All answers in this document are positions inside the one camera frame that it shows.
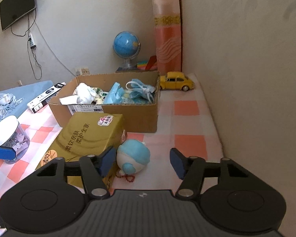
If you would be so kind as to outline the white tissue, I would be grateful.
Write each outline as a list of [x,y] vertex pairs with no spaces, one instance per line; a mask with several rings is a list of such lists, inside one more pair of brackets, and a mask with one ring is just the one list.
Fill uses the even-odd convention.
[[73,95],[60,98],[59,101],[62,105],[91,104],[99,97],[99,94],[93,88],[85,83],[80,83]]

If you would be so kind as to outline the light blue face mask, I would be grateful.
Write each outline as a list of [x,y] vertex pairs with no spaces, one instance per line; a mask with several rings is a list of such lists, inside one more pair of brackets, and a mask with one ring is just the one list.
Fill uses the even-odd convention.
[[143,98],[149,103],[154,102],[156,88],[151,85],[146,85],[139,79],[132,79],[126,83],[126,89],[130,99]]

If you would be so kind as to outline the blue face mask stack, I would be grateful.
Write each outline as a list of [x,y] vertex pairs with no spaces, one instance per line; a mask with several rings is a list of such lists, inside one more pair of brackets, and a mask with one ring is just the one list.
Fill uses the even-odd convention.
[[128,93],[121,87],[118,82],[115,82],[106,94],[103,104],[122,104],[129,98]]

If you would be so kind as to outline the gold tissue pack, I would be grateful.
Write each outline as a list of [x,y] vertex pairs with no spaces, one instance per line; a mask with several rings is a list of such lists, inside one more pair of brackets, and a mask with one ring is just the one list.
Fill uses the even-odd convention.
[[100,155],[108,147],[118,148],[127,132],[122,114],[77,112],[60,131],[41,158],[40,168],[56,157],[66,162],[78,161],[86,155]]

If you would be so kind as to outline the blue white round plush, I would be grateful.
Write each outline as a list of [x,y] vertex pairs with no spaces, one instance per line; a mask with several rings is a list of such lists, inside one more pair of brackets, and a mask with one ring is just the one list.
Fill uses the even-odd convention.
[[140,172],[150,162],[150,156],[150,150],[144,143],[135,139],[126,140],[118,147],[116,153],[119,175],[132,176]]

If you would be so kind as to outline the blue cushion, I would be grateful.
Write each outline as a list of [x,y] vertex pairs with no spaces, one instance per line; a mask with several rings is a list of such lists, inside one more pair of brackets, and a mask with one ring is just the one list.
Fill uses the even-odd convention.
[[0,91],[0,121],[8,116],[19,117],[35,97],[52,87],[51,80]]

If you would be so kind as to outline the open cardboard box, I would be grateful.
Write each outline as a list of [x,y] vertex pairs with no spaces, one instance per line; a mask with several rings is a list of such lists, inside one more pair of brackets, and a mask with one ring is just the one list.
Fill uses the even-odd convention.
[[[124,87],[132,79],[141,80],[155,87],[153,103],[150,104],[108,104],[108,105],[62,105],[60,99],[73,94],[76,87],[84,83],[90,87],[99,87],[109,91],[118,82]],[[155,133],[158,124],[158,102],[160,97],[160,75],[157,71],[133,71],[111,74],[77,76],[62,87],[49,101],[49,107],[61,127],[64,127],[75,112],[99,112],[122,114],[128,132]]]

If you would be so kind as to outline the black white pen box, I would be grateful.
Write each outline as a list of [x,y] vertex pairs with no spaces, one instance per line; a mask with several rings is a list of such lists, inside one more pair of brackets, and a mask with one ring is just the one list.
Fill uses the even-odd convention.
[[35,97],[31,102],[27,104],[28,109],[32,113],[37,113],[44,106],[48,104],[51,98],[57,95],[59,90],[66,85],[65,82],[57,83],[49,89],[45,90],[43,93]]

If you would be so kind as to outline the yellow toy car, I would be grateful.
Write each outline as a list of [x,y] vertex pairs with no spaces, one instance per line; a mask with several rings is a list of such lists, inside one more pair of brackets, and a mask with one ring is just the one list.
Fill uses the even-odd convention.
[[161,90],[193,90],[195,83],[182,72],[168,72],[160,76]]

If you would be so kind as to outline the rainbow pop toy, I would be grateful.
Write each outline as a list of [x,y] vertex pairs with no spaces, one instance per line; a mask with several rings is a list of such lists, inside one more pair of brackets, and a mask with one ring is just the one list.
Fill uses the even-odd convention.
[[156,55],[153,55],[149,60],[142,60],[137,63],[137,68],[140,71],[154,71],[158,69]]

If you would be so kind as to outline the blue desk globe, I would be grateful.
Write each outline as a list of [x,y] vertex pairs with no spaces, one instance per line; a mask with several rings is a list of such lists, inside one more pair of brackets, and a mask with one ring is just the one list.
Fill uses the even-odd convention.
[[117,72],[137,69],[137,56],[141,50],[141,43],[133,32],[120,32],[113,41],[113,50],[117,56],[123,59],[122,65],[116,70]]

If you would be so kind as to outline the pink orange curtain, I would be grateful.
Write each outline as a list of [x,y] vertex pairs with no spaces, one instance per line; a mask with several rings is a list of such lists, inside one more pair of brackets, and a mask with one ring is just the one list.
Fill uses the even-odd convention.
[[152,0],[158,71],[182,70],[180,0]]

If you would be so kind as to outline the wall outlet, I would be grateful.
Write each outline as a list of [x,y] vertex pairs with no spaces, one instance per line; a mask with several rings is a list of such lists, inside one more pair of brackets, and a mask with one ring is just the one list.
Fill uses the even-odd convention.
[[89,75],[89,74],[90,74],[90,70],[86,67],[76,69],[76,76]]

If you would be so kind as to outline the power strip on wall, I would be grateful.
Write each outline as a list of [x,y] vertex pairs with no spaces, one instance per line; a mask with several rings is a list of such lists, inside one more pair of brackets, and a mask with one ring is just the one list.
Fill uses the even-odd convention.
[[34,40],[34,36],[32,35],[32,33],[29,33],[29,42],[30,42],[30,49],[36,49],[36,42]]

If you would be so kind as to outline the wall mounted television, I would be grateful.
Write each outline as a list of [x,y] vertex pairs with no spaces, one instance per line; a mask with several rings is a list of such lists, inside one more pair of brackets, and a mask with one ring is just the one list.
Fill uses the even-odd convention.
[[36,9],[36,0],[2,0],[0,2],[1,30],[5,31],[15,22]]

